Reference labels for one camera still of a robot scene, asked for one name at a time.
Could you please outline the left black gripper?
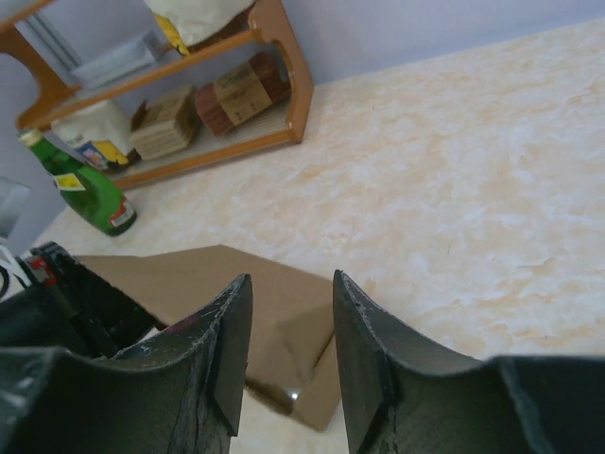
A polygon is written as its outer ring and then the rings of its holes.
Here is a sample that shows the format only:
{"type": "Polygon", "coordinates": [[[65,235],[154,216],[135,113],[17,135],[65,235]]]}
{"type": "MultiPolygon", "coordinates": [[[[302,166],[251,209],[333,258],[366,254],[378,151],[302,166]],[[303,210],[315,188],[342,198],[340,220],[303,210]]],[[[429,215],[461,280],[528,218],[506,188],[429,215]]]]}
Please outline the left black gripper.
{"type": "Polygon", "coordinates": [[[30,251],[32,286],[1,303],[3,347],[60,346],[111,358],[165,325],[55,242],[30,251]]]}

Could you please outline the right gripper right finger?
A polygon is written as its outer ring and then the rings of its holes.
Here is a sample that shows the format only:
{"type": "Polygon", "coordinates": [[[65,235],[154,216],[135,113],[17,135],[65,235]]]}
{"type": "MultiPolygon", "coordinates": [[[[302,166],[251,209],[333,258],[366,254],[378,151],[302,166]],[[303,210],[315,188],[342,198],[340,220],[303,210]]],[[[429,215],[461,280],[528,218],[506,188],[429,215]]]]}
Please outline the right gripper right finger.
{"type": "Polygon", "coordinates": [[[352,453],[498,453],[498,360],[453,351],[335,271],[333,311],[352,453]]]}

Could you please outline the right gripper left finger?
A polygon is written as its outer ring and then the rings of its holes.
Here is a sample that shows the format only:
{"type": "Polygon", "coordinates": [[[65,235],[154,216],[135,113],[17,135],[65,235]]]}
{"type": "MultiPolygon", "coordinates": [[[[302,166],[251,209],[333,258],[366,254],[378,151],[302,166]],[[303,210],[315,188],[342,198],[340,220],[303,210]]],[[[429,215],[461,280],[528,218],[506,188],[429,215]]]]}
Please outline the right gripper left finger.
{"type": "Polygon", "coordinates": [[[101,361],[112,385],[97,453],[226,453],[239,429],[252,281],[238,275],[209,304],[101,361]]]}

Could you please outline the brown cardboard box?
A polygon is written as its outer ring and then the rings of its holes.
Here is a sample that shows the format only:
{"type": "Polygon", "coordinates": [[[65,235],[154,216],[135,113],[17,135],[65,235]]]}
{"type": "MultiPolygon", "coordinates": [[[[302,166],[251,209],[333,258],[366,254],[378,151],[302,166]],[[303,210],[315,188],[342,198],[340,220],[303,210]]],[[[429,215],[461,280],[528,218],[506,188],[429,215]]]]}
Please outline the brown cardboard box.
{"type": "Polygon", "coordinates": [[[328,428],[340,401],[331,280],[225,245],[79,261],[166,324],[250,275],[247,388],[272,410],[316,431],[328,428]]]}

